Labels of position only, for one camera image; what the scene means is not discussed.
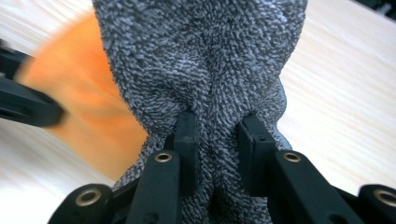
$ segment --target brass grommet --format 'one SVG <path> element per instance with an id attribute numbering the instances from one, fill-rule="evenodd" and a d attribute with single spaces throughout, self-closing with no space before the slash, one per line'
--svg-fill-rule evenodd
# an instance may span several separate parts
<path id="1" fill-rule="evenodd" d="M 102 192 L 99 189 L 86 189 L 77 196 L 76 205 L 80 207 L 91 205 L 96 203 L 101 196 Z"/>
<path id="2" fill-rule="evenodd" d="M 374 190 L 374 196 L 381 203 L 385 203 L 385 204 L 387 204 L 389 206 L 396 207 L 396 194 L 394 194 L 392 192 L 389 192 L 389 191 L 386 191 L 386 190 L 383 190 L 383 189 L 375 189 Z"/>
<path id="3" fill-rule="evenodd" d="M 167 162 L 172 160 L 172 155 L 166 152 L 160 153 L 157 156 L 155 156 L 155 161 L 158 162 Z"/>
<path id="4" fill-rule="evenodd" d="M 283 158 L 287 161 L 292 161 L 292 162 L 299 162 L 301 161 L 301 157 L 295 153 L 292 152 L 285 152 L 283 154 Z"/>

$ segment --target wood grain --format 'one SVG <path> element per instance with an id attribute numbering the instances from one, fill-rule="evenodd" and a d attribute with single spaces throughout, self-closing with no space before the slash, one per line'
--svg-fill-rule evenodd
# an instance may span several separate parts
<path id="1" fill-rule="evenodd" d="M 32 54 L 89 0 L 0 0 L 0 38 Z M 396 188 L 396 23 L 347 0 L 311 0 L 281 79 L 279 130 L 336 187 Z M 112 182 L 44 131 L 0 119 L 0 223 L 45 223 L 73 189 Z"/>

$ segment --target light wood surface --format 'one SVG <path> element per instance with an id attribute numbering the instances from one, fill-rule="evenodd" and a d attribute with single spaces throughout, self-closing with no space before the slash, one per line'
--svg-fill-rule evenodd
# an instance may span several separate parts
<path id="1" fill-rule="evenodd" d="M 35 52 L 89 0 L 0 0 L 0 38 Z M 310 0 L 281 79 L 279 130 L 336 187 L 396 188 L 396 22 L 348 0 Z M 0 119 L 0 223 L 45 223 L 73 189 L 111 185 L 44 131 Z"/>

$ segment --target blurred orange object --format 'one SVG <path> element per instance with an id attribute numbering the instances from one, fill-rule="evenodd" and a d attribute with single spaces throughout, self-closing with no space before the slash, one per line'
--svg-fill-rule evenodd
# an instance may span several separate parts
<path id="1" fill-rule="evenodd" d="M 136 160 L 147 134 L 120 98 L 93 11 L 56 36 L 16 76 L 65 110 L 46 128 L 84 161 L 116 180 Z"/>

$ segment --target knitted textile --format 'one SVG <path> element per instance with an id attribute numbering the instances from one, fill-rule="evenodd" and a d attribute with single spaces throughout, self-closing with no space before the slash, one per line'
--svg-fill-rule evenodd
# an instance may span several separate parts
<path id="1" fill-rule="evenodd" d="M 277 141 L 286 107 L 279 74 L 303 27 L 306 0 L 93 0 L 121 96 L 148 132 L 136 179 L 178 115 L 196 116 L 199 187 L 182 199 L 184 223 L 268 223 L 265 198 L 248 197 L 238 173 L 235 127 L 255 113 Z M 218 200 L 220 209 L 208 207 Z"/>

